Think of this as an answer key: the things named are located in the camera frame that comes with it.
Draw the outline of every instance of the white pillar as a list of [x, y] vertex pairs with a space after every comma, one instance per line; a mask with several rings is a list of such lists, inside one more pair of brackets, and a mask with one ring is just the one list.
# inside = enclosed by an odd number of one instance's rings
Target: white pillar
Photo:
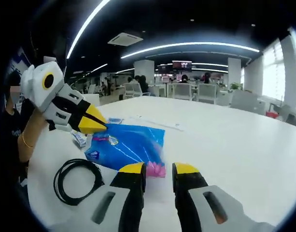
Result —
[[136, 61], [134, 62], [134, 68], [135, 76], [144, 75], [148, 84], [152, 84], [154, 82], [154, 61], [147, 59]]
[[228, 58], [228, 86], [232, 83], [240, 83], [241, 80], [241, 60]]
[[296, 57], [291, 37], [281, 40], [285, 67], [285, 96], [284, 103], [296, 108]]
[[263, 56], [244, 68], [244, 89], [259, 96], [263, 93]]

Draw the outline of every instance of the ceiling light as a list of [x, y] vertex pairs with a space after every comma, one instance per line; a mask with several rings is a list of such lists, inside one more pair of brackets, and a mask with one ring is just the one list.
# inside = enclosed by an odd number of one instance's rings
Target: ceiling light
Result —
[[74, 42], [72, 42], [72, 45], [70, 47], [69, 53], [67, 54], [66, 59], [70, 58], [71, 53], [74, 50], [74, 47], [76, 46], [80, 36], [82, 35], [82, 33], [84, 32], [85, 28], [89, 25], [89, 23], [91, 22], [91, 20], [94, 18], [94, 16], [109, 2], [110, 0], [103, 0], [95, 9], [94, 11], [90, 14], [90, 16], [86, 19], [85, 23], [82, 25], [82, 27], [80, 28], [78, 34], [76, 35]]
[[213, 72], [221, 72], [221, 73], [228, 73], [228, 71], [224, 71], [224, 70], [216, 70], [216, 69], [192, 69], [192, 70], [203, 70], [203, 71], [213, 71]]
[[126, 72], [126, 71], [131, 71], [131, 70], [134, 70], [135, 68], [133, 68], [133, 69], [125, 69], [125, 70], [122, 70], [122, 71], [118, 71], [118, 72], [116, 72], [116, 73], [123, 73], [123, 72]]
[[83, 73], [84, 71], [75, 71], [73, 74]]
[[98, 68], [94, 69], [93, 71], [89, 72], [88, 74], [90, 74], [98, 69], [101, 69], [102, 67], [105, 67], [106, 65], [108, 65], [108, 64], [103, 64], [102, 66], [99, 66]]
[[183, 60], [173, 60], [172, 62], [186, 62], [186, 63], [191, 63], [191, 61], [183, 61]]
[[192, 63], [194, 65], [211, 65], [211, 66], [220, 66], [220, 67], [227, 67], [228, 65], [224, 65], [224, 64], [209, 64], [209, 63]]
[[219, 42], [187, 42], [187, 43], [167, 44], [167, 45], [162, 45], [162, 46], [157, 46], [157, 47], [151, 47], [151, 48], [143, 49], [141, 51], [138, 51], [138, 52], [134, 52], [134, 53], [125, 55], [125, 56], [121, 57], [121, 59], [124, 59], [124, 58], [127, 58], [127, 57], [131, 57], [131, 56], [136, 55], [136, 54], [139, 54], [139, 53], [157, 50], [157, 49], [160, 49], [160, 48], [183, 46], [183, 45], [220, 45], [220, 46], [237, 47], [237, 48], [242, 48], [242, 49], [246, 49], [246, 50], [250, 50], [250, 51], [254, 51], [254, 52], [259, 52], [259, 50], [255, 49], [255, 48], [245, 47], [245, 46], [231, 44], [231, 43], [228, 44], [228, 43], [219, 43]]
[[166, 66], [166, 65], [172, 65], [172, 63], [168, 63], [168, 64], [160, 64], [160, 65], [158, 65], [158, 67], [159, 67], [159, 66]]

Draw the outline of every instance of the office floor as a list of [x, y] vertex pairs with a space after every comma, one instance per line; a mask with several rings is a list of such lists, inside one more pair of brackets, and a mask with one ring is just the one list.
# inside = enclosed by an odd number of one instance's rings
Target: office floor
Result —
[[117, 101], [119, 101], [119, 93], [117, 91], [114, 91], [109, 96], [104, 96], [99, 98], [100, 105], [106, 105], [106, 104], [117, 102]]

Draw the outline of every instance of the gold bracelet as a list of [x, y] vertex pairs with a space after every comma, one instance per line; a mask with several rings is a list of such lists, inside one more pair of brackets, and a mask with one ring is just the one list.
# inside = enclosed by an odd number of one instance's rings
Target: gold bracelet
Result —
[[24, 137], [23, 137], [23, 133], [22, 133], [22, 140], [23, 140], [24, 144], [25, 144], [27, 147], [29, 147], [29, 148], [32, 148], [32, 147], [33, 147], [33, 146], [29, 146], [29, 145], [26, 143], [26, 141], [24, 140]]

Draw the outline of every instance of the coiled cable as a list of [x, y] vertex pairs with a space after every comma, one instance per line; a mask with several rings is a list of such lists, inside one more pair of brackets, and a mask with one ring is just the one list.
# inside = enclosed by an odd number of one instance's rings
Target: coiled cable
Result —
[[[94, 176], [95, 181], [93, 188], [83, 197], [79, 198], [72, 198], [68, 196], [64, 190], [63, 187], [63, 181], [66, 176], [66, 174], [76, 168], [76, 167], [85, 167], [88, 170], [90, 170]], [[84, 198], [88, 197], [90, 194], [92, 194], [95, 190], [97, 190], [100, 186], [104, 185], [100, 170], [98, 166], [96, 166], [94, 163], [84, 160], [84, 159], [71, 159], [66, 161], [62, 167], [57, 171], [55, 178], [53, 180], [53, 188], [55, 190], [56, 196], [65, 204], [68, 205], [78, 205]]]

